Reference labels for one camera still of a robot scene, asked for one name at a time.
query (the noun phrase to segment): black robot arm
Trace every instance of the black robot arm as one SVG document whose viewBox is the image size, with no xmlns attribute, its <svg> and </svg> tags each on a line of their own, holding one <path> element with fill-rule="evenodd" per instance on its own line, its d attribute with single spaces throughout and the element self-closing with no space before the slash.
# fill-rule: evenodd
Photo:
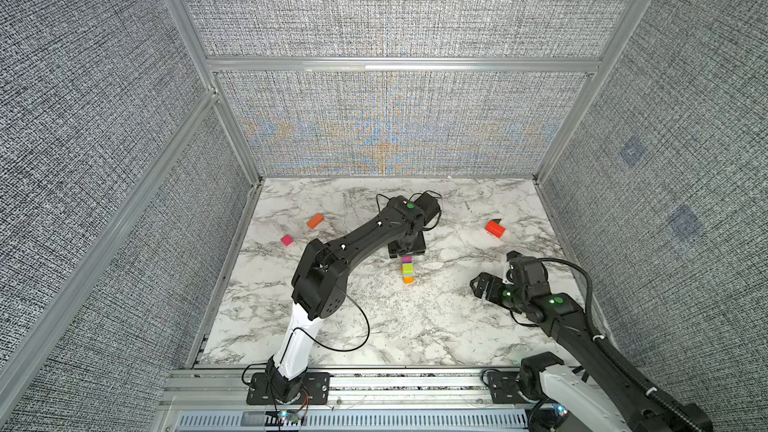
<svg viewBox="0 0 768 432">
<path fill-rule="evenodd" d="M 328 243 L 315 239 L 306 246 L 291 280 L 288 329 L 280 349 L 266 364 L 269 392 L 275 399 L 287 403 L 298 394 L 317 332 L 344 302 L 351 271 L 385 244 L 390 258 L 423 254 L 423 231 L 438 214 L 438 201 L 427 192 L 415 201 L 398 196 L 349 234 Z"/>
<path fill-rule="evenodd" d="M 514 251 L 507 254 L 507 260 L 510 283 L 480 274 L 471 282 L 475 295 L 509 309 L 510 313 L 525 314 L 568 350 L 609 396 L 623 419 L 611 423 L 604 413 L 610 406 L 600 404 L 599 398 L 584 400 L 582 396 L 590 391 L 583 388 L 581 381 L 576 380 L 575 384 L 572 380 L 558 380 L 554 372 L 562 376 L 563 361 L 549 352 L 522 360 L 518 386 L 525 397 L 541 400 L 559 395 L 552 398 L 570 400 L 570 404 L 564 405 L 576 417 L 593 420 L 594 427 L 602 427 L 601 430 L 622 430 L 624 424 L 637 432 L 712 430 L 712 423 L 701 408 L 696 404 L 683 406 L 655 387 L 596 329 L 590 314 L 570 295 L 553 294 L 543 262 L 567 264 L 584 274 L 588 280 L 587 308 L 591 312 L 591 278 L 586 271 L 562 259 L 537 259 Z"/>
<path fill-rule="evenodd" d="M 440 213 L 435 197 L 427 192 L 414 202 L 403 196 L 390 198 L 386 207 L 367 223 L 327 244 L 307 244 L 293 274 L 293 301 L 302 306 L 310 320 L 326 318 L 346 297 L 346 280 L 360 262 L 389 244 L 391 258 L 423 254 L 422 230 Z"/>
</svg>

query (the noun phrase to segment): marble tabletop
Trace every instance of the marble tabletop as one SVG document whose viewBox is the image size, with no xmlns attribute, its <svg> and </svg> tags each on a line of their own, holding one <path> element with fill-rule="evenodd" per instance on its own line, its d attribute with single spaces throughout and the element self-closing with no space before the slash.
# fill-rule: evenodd
<svg viewBox="0 0 768 432">
<path fill-rule="evenodd" d="M 425 190 L 442 194 L 443 214 L 439 225 L 425 232 L 426 254 L 413 259 L 414 283 L 403 282 L 400 261 L 389 258 L 386 246 L 362 262 L 350 274 L 347 293 L 368 315 L 369 341 L 348 353 L 314 346 L 310 364 L 516 365 L 545 350 L 575 364 L 538 328 L 517 325 L 509 312 L 476 298 L 469 288 L 480 272 L 503 276 L 504 256 L 513 249 L 562 257 L 532 181 L 509 178 L 267 179 L 200 362 L 266 361 L 286 331 L 290 280 L 308 241 L 328 242 L 370 220 L 377 193 L 409 197 Z M 312 230 L 306 222 L 318 212 L 325 220 Z M 485 231 L 494 218 L 507 229 L 501 238 Z M 280 242 L 285 234 L 294 239 L 287 247 Z M 582 302 L 566 268 L 548 269 L 553 292 Z M 350 348 L 365 334 L 360 311 L 345 301 L 325 321 L 318 340 Z"/>
</svg>

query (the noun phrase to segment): gray fabric wall panel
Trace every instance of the gray fabric wall panel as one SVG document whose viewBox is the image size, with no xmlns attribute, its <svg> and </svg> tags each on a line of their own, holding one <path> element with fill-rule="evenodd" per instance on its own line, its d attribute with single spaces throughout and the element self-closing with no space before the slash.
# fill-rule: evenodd
<svg viewBox="0 0 768 432">
<path fill-rule="evenodd" d="M 576 72 L 220 72 L 267 175 L 532 175 Z"/>
<path fill-rule="evenodd" d="M 628 0 L 186 0 L 211 55 L 598 56 Z"/>
<path fill-rule="evenodd" d="M 146 430 L 249 188 L 211 110 L 2 431 Z"/>
<path fill-rule="evenodd" d="M 544 184 L 620 348 L 768 430 L 768 0 L 654 0 Z"/>
<path fill-rule="evenodd" d="M 0 366 L 203 91 L 162 0 L 0 0 Z"/>
</svg>

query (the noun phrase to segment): mounting plate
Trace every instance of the mounting plate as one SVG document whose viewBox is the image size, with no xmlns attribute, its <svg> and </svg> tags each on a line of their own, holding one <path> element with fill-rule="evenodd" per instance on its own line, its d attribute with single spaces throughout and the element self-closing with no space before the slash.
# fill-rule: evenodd
<svg viewBox="0 0 768 432">
<path fill-rule="evenodd" d="M 520 395 L 517 377 L 516 372 L 489 370 L 485 373 L 494 404 L 530 404 Z"/>
<path fill-rule="evenodd" d="M 302 387 L 310 396 L 310 405 L 325 405 L 328 403 L 328 388 L 331 374 L 327 372 L 306 372 L 301 380 Z M 250 377 L 250 388 L 245 403 L 248 405 L 273 405 L 275 401 L 270 394 L 270 378 L 264 372 L 256 372 Z M 283 405 L 300 405 L 304 401 L 304 393 L 299 392 L 293 401 Z"/>
</svg>

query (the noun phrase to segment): orange cube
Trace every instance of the orange cube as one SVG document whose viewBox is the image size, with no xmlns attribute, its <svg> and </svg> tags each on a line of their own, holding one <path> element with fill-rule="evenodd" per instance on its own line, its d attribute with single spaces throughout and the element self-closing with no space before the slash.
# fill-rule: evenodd
<svg viewBox="0 0 768 432">
<path fill-rule="evenodd" d="M 322 214 L 317 214 L 316 216 L 312 217 L 309 222 L 306 223 L 307 227 L 314 230 L 315 227 L 317 227 L 318 224 L 322 222 L 322 220 L 325 217 L 322 216 Z"/>
</svg>

